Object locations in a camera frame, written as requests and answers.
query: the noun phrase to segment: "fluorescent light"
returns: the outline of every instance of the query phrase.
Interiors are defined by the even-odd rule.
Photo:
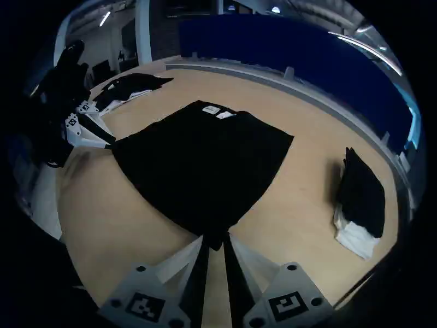
[[[373,26],[370,25],[370,26],[365,26],[365,27],[357,28],[357,33],[363,33],[363,32],[365,32],[365,31],[370,30],[372,27],[373,27]]]
[[[99,27],[102,27],[103,23],[105,23],[106,19],[108,19],[109,15],[111,14],[111,12],[107,12],[105,17],[102,19],[102,21],[100,22]]]
[[[338,34],[338,33],[334,33],[334,32],[328,32],[328,33],[337,36],[340,40],[343,40],[345,42],[356,45],[356,46],[370,52],[371,54],[375,55],[380,60],[382,60],[384,63],[389,65],[396,73],[399,74],[399,76],[402,76],[402,71],[394,62],[392,62],[390,59],[388,59],[386,56],[384,56],[382,53],[380,53],[376,49],[372,48],[370,45],[367,45],[366,43],[362,43],[358,40],[352,39],[352,38],[347,37],[347,36],[343,36],[343,35]]]

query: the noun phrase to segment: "blue partition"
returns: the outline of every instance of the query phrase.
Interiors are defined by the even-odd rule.
[[[285,71],[302,78],[361,113],[389,147],[404,149],[412,115],[389,78],[363,53],[326,30],[264,15],[220,15],[184,21],[181,55],[218,57]]]

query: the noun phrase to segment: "wooden table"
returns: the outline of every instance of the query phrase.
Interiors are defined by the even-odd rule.
[[[185,69],[158,75],[174,80],[104,116],[117,139],[197,99],[248,111],[295,136],[267,192],[230,229],[240,241],[277,263],[300,263],[331,304],[389,252],[398,228],[393,175],[350,128],[311,104],[252,81]],[[384,233],[369,261],[334,239],[333,196],[346,147],[356,150],[385,189]],[[58,178],[63,239],[98,305],[135,263],[156,264],[196,238],[140,196],[109,150],[75,149]],[[230,326],[222,249],[211,251],[209,262],[203,326]]]

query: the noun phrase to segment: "black fabric pile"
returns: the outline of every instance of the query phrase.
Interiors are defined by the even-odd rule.
[[[267,190],[292,141],[247,112],[196,101],[118,140],[113,154],[148,202],[218,250]]]
[[[97,102],[96,107],[101,112],[113,100],[126,101],[134,92],[156,90],[171,80],[173,78],[157,78],[153,75],[132,73],[106,84],[94,101]]]
[[[353,148],[346,148],[346,159],[343,161],[346,168],[337,194],[342,212],[346,220],[380,238],[385,221],[384,188]]]

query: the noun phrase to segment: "clothing tag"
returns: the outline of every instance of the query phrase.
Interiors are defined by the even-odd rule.
[[[219,115],[217,115],[216,117],[218,119],[222,120],[222,119],[228,118],[230,116],[236,116],[236,114],[231,114],[230,112],[223,112],[223,113],[220,113]]]
[[[202,111],[215,115],[220,111],[220,108],[214,106],[206,106],[204,109],[202,109]]]

